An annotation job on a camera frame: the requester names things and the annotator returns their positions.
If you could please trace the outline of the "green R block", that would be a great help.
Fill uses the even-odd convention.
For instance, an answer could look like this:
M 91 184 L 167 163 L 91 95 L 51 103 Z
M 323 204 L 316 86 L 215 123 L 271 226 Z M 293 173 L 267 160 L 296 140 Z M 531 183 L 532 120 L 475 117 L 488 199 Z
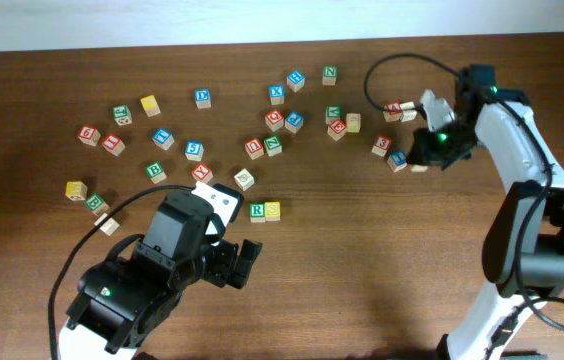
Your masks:
M 249 218 L 252 223 L 265 222 L 265 205 L 263 203 L 251 203 L 249 205 Z

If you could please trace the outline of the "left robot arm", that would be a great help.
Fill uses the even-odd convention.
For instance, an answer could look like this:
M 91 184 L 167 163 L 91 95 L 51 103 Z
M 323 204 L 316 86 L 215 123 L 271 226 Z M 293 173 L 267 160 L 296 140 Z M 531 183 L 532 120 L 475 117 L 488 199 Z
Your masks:
M 243 196 L 221 184 L 163 186 L 166 196 L 144 234 L 116 243 L 80 278 L 61 328 L 48 311 L 54 359 L 132 359 L 148 335 L 199 280 L 243 288 L 262 245 L 225 240 Z

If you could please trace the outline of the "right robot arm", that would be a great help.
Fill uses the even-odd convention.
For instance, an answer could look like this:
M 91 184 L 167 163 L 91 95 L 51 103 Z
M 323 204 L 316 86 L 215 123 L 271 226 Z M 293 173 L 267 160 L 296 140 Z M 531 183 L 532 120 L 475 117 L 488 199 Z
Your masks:
M 440 359 L 498 359 L 532 316 L 564 332 L 564 169 L 543 140 L 530 101 L 497 88 L 490 65 L 453 74 L 456 103 L 425 91 L 427 125 L 407 155 L 447 169 L 487 148 L 506 191 L 482 248 L 486 282 L 461 324 L 442 336 Z

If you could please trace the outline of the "yellow S block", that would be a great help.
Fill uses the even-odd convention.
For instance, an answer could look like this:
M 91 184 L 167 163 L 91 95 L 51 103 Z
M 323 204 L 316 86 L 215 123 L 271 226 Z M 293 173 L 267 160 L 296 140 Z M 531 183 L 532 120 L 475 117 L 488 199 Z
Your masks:
M 423 173 L 426 172 L 428 168 L 429 168 L 428 166 L 424 166 L 424 165 L 411 165 L 410 171 L 414 173 Z
M 279 221 L 281 219 L 281 204 L 279 202 L 265 202 L 265 220 L 267 222 Z

